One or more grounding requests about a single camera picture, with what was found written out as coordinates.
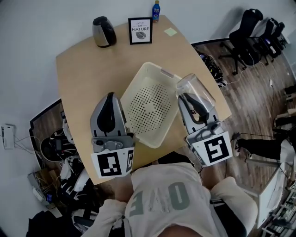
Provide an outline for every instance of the sticky note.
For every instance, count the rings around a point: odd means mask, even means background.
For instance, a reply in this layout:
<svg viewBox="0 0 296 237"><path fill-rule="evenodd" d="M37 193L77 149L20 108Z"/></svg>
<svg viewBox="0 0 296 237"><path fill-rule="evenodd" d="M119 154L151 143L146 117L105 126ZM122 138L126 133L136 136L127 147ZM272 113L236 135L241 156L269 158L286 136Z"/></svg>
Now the sticky note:
<svg viewBox="0 0 296 237"><path fill-rule="evenodd" d="M169 36L173 36L174 34L177 34L177 32L173 28L168 28L164 32L167 33Z"/></svg>

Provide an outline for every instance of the framed sign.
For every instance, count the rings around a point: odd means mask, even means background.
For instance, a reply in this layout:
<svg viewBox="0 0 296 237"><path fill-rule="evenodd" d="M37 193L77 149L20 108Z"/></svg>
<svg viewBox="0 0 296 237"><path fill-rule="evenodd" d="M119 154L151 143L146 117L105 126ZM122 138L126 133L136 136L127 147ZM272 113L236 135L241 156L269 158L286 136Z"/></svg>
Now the framed sign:
<svg viewBox="0 0 296 237"><path fill-rule="evenodd" d="M152 43L152 17L129 18L129 43Z"/></svg>

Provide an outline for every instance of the stainless steel kettle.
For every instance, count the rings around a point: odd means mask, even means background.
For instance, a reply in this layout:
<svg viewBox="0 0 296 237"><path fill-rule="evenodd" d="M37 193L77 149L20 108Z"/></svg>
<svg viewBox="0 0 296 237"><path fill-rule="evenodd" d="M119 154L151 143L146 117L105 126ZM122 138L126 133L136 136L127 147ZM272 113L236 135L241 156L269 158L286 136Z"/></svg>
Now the stainless steel kettle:
<svg viewBox="0 0 296 237"><path fill-rule="evenodd" d="M107 17L102 16L93 20L92 35L100 48L106 48L116 43L116 34Z"/></svg>

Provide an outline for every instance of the plastic laundry basket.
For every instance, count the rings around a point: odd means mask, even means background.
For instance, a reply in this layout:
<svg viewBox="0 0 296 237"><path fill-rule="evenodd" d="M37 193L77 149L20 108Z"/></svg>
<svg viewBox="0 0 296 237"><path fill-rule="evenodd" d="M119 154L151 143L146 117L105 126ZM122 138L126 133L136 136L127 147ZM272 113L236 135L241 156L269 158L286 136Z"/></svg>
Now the plastic laundry basket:
<svg viewBox="0 0 296 237"><path fill-rule="evenodd" d="M131 132L141 143L160 147L178 112L176 84L181 80L161 67L144 63L124 92L121 104Z"/></svg>

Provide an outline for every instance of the office chair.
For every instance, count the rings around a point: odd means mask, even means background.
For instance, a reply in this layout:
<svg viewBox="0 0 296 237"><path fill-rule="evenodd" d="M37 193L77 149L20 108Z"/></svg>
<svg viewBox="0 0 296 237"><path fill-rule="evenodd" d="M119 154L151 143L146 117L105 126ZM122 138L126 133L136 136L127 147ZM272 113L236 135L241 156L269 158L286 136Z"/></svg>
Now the office chair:
<svg viewBox="0 0 296 237"><path fill-rule="evenodd" d="M266 59L266 65L268 65L267 55L272 57L271 62L279 56L282 52L284 41L279 41L278 37L281 35L284 29L284 24L278 23L275 19L271 18L266 23L264 33L258 37L258 42L254 44L254 48L257 49L261 55Z"/></svg>
<svg viewBox="0 0 296 237"><path fill-rule="evenodd" d="M273 34L271 35L271 39L280 50L284 50L284 47L282 46L282 44L278 40L278 37L281 36L281 34L285 28L285 25L283 22L280 22L280 23L276 24L276 26L277 26L276 29L274 30Z"/></svg>
<svg viewBox="0 0 296 237"><path fill-rule="evenodd" d="M272 57L271 62L274 62L274 58L277 57L276 50L274 49L273 43L270 40L274 26L274 20L269 19L266 23L264 33L258 37L258 42L256 42L253 45L254 48L257 49L260 52L260 54L265 58L265 65L269 64L267 60L267 55L270 55Z"/></svg>
<svg viewBox="0 0 296 237"><path fill-rule="evenodd" d="M219 58L231 57L234 59L235 71L232 73L233 75L238 74L238 61L244 66L243 70L247 68L246 65L253 66L260 61L260 54L253 49L248 38L251 36L256 24L261 20L263 20L263 15L259 10L246 10L242 16L240 28L229 35L229 40L234 48L231 49L224 42L221 42L220 46L228 49L230 54L220 55Z"/></svg>

